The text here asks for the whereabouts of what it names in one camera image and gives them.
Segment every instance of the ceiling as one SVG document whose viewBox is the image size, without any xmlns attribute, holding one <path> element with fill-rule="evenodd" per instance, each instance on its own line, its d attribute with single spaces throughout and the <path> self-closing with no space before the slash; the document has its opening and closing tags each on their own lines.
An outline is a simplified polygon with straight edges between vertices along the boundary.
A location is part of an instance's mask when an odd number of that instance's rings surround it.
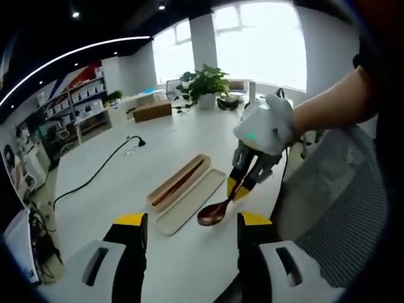
<svg viewBox="0 0 404 303">
<path fill-rule="evenodd" d="M 9 70 L 4 78 L 0 100 L 22 78 L 51 59 L 88 44 L 136 35 L 154 36 L 164 28 L 181 21 L 210 12 L 212 6 L 235 2 L 229 0 L 166 0 L 166 10 L 159 11 L 158 0 L 113 0 L 102 4 L 99 0 L 36 0 L 8 3 L 12 18 L 3 13 L 0 18 L 2 35 L 0 54 L 15 38 Z M 295 0 L 306 6 L 342 15 L 327 0 Z M 74 11 L 79 18 L 72 17 Z M 132 40 L 106 44 L 70 55 L 51 64 L 31 77 L 8 99 L 14 110 L 30 95 L 58 77 L 86 66 L 91 62 L 113 56 L 135 53 L 149 40 Z M 10 114 L 9 106 L 0 107 L 0 118 Z"/>
</svg>

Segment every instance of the white robotic glove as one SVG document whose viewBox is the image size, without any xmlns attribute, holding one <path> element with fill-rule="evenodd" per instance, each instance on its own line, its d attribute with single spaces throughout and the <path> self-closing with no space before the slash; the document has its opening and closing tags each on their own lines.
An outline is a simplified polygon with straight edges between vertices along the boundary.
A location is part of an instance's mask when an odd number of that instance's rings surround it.
<svg viewBox="0 0 404 303">
<path fill-rule="evenodd" d="M 274 93 L 265 101 L 254 101 L 233 130 L 248 147 L 271 156 L 282 154 L 295 133 L 293 108 L 286 98 Z"/>
</svg>

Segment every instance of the green light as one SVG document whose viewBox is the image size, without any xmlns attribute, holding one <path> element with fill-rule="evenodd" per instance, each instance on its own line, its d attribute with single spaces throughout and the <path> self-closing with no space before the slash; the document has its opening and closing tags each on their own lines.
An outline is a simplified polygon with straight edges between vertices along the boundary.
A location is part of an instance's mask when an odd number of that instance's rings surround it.
<svg viewBox="0 0 404 303">
<path fill-rule="evenodd" d="M 247 134 L 247 137 L 250 138 L 250 139 L 253 139 L 254 141 L 257 140 L 255 135 L 253 135 L 252 133 Z"/>
</svg>

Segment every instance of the gray mesh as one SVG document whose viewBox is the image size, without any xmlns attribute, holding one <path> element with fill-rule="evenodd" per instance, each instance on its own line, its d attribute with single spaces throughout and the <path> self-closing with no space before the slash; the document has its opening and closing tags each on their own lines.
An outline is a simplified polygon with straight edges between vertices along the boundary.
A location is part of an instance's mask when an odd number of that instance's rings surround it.
<svg viewBox="0 0 404 303">
<path fill-rule="evenodd" d="M 327 132 L 286 182 L 273 218 L 280 236 L 316 259 L 332 287 L 346 287 L 360 271 L 384 223 L 384 188 L 365 136 Z"/>
</svg>

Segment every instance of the cardboard box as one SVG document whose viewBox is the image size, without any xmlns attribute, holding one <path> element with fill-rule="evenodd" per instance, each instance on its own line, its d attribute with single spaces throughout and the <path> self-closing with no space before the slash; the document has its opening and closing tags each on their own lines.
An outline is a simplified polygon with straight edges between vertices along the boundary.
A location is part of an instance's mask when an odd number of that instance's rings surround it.
<svg viewBox="0 0 404 303">
<path fill-rule="evenodd" d="M 133 111 L 133 117 L 136 122 L 152 120 L 160 117 L 171 116 L 170 102 L 157 102 L 139 106 Z"/>
</svg>

